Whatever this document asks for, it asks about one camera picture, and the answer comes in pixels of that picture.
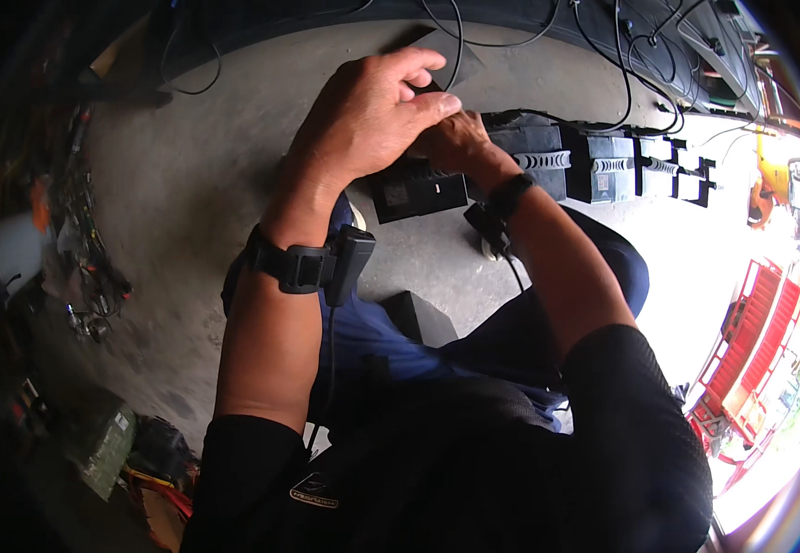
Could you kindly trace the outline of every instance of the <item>black battery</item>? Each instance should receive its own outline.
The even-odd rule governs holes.
[[[553,119],[516,111],[483,113],[482,117],[496,146],[511,154],[552,198],[558,202],[566,199],[563,170],[569,165],[569,152],[563,148],[560,127]]]
[[[401,159],[367,181],[382,225],[467,205],[464,175],[434,171],[426,159]]]
[[[571,152],[566,172],[566,193],[588,204],[627,202],[634,199],[634,139],[616,135],[585,135],[560,126],[563,147]]]

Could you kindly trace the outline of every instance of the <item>sleeve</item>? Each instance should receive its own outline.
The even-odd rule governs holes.
[[[291,486],[306,460],[302,437],[288,426],[246,415],[213,420],[181,550],[217,550],[245,513],[280,486]]]
[[[701,443],[632,326],[594,331],[563,365],[575,420],[572,501],[611,550],[696,551],[712,517]]]

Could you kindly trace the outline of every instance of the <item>hand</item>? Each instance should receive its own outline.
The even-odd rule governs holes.
[[[427,129],[413,146],[431,166],[446,172],[463,172],[489,193],[492,188],[523,172],[516,161],[489,139],[476,112],[459,112]]]
[[[461,109],[456,96],[415,95],[407,85],[427,86],[427,70],[445,64],[433,50],[409,47],[342,65],[289,149],[286,161],[295,175],[314,175],[337,196],[353,179],[394,163],[423,130]]]

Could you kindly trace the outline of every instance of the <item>shoe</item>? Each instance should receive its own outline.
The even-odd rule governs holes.
[[[356,208],[355,205],[351,204],[350,202],[348,202],[348,205],[350,205],[350,213],[353,214],[354,216],[354,221],[351,223],[351,226],[359,228],[362,231],[365,231],[366,219],[362,217],[362,213],[360,212],[359,209]]]
[[[486,259],[489,261],[498,261],[499,256],[501,256],[501,254],[496,253],[494,249],[492,249],[492,244],[486,241],[485,238],[483,238],[480,242],[480,249],[483,251],[483,255],[486,256]]]

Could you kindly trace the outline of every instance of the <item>garage floor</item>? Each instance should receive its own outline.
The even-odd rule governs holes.
[[[100,105],[89,141],[95,216],[136,292],[102,346],[75,341],[61,312],[53,312],[41,326],[41,366],[69,367],[58,378],[91,380],[137,412],[167,418],[200,452],[225,329],[219,293],[272,192],[275,166],[338,65],[378,53],[420,24],[356,23],[283,36],[225,56],[221,78],[205,94],[177,94],[161,110]],[[487,41],[526,35],[473,24],[465,34]],[[485,69],[453,90],[467,109],[531,107],[597,121],[623,113],[621,75],[593,52],[549,39],[516,50],[474,50]],[[200,87],[214,72],[207,64],[178,83]],[[669,124],[672,116],[655,110],[658,96],[633,86],[628,122]],[[739,125],[690,117],[684,135]],[[717,161],[737,136],[711,143]],[[752,156],[748,140],[737,142],[733,157]],[[670,198],[569,202],[626,236],[649,264],[651,291],[638,322],[671,384],[702,368],[746,268],[737,244],[747,230],[752,181],[720,173],[725,189],[712,194],[708,210]],[[355,188],[349,194],[378,239],[361,277],[363,297],[412,290],[466,335],[517,293],[506,264],[488,262],[472,246],[462,210],[382,227],[372,201]]]

